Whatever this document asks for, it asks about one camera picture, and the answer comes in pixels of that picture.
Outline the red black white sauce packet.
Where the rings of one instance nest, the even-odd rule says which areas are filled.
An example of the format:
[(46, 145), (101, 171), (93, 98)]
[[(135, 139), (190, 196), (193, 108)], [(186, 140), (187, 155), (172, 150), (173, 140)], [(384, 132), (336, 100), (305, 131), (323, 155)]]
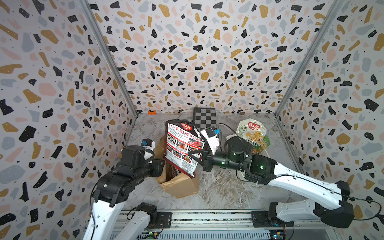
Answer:
[(194, 178), (198, 165), (195, 158), (200, 159), (201, 154), (190, 157), (189, 152), (205, 147), (205, 141), (195, 126), (188, 120), (166, 121), (165, 147), (165, 159), (182, 173)]

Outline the brown paper bag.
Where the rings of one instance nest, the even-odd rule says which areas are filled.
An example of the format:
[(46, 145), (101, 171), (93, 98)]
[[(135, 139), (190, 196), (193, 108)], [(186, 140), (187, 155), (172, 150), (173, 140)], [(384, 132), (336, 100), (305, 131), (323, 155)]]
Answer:
[(155, 156), (161, 157), (164, 163), (163, 171), (156, 178), (161, 188), (176, 199), (195, 195), (199, 192), (199, 177), (190, 178), (188, 175), (180, 172), (175, 166), (165, 159), (165, 137), (160, 138), (160, 143), (155, 148)]

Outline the large white yellow snack packet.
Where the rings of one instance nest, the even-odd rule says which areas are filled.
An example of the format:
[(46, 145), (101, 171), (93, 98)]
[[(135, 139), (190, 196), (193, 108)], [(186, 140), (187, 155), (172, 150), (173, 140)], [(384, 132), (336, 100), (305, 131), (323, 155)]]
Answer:
[(257, 120), (240, 121), (236, 133), (253, 146), (254, 154), (260, 154), (271, 144), (266, 127)]

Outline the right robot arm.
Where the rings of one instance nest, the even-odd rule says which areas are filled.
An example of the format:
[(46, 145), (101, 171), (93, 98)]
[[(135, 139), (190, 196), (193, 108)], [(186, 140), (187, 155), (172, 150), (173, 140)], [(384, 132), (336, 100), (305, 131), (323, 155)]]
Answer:
[(252, 145), (239, 137), (226, 141), (225, 152), (190, 151), (205, 172), (214, 166), (244, 171), (246, 181), (258, 185), (282, 188), (305, 197), (292, 203), (270, 203), (271, 222), (289, 223), (297, 220), (320, 220), (340, 229), (348, 228), (355, 218), (354, 208), (348, 202), (350, 186), (344, 181), (327, 183), (291, 170), (277, 161), (253, 154)]

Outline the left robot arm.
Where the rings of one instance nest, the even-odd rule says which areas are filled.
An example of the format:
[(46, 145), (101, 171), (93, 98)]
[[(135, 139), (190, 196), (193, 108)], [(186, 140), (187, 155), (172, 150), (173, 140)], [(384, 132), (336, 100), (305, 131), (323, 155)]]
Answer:
[(116, 167), (103, 175), (90, 196), (91, 218), (85, 240), (107, 240), (131, 192), (146, 178), (157, 178), (164, 162), (155, 158), (156, 143), (144, 139), (140, 146), (125, 146)]

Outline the black white chessboard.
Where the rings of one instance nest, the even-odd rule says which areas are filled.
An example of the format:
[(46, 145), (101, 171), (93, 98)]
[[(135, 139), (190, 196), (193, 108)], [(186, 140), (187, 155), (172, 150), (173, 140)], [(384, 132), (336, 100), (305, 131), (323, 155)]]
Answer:
[(193, 124), (199, 131), (214, 127), (217, 128), (217, 116), (215, 108), (194, 108)]

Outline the white perforated plastic basket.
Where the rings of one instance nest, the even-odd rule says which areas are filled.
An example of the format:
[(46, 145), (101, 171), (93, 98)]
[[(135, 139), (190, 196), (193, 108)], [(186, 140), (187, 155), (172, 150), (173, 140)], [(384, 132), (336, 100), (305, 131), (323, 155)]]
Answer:
[(258, 149), (254, 149), (254, 153), (257, 154), (257, 155), (260, 155), (260, 156), (271, 158), (271, 156), (267, 152), (266, 148), (264, 148), (262, 146), (259, 146)]

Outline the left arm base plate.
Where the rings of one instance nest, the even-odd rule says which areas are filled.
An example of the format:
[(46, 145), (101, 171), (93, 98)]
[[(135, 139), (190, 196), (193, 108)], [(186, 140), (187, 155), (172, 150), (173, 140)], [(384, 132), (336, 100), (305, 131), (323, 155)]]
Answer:
[(131, 218), (133, 224), (150, 229), (170, 229), (172, 212), (156, 212), (149, 214), (144, 211), (135, 212)]

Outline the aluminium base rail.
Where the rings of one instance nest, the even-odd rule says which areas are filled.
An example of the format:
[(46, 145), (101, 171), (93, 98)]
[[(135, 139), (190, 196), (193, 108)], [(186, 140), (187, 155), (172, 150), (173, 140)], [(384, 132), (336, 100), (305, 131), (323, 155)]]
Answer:
[(170, 229), (133, 224), (135, 211), (122, 211), (108, 240), (340, 240), (340, 232), (317, 220), (293, 227), (254, 228), (251, 212), (260, 210), (162, 210), (172, 212)]

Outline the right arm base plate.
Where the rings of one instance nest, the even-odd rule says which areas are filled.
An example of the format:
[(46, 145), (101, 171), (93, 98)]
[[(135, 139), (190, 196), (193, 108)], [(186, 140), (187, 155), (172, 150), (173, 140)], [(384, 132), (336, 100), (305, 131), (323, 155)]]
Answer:
[(254, 228), (283, 228), (283, 227), (293, 227), (294, 222), (284, 222), (279, 220), (277, 217), (269, 217), (268, 211), (252, 211), (251, 220)]

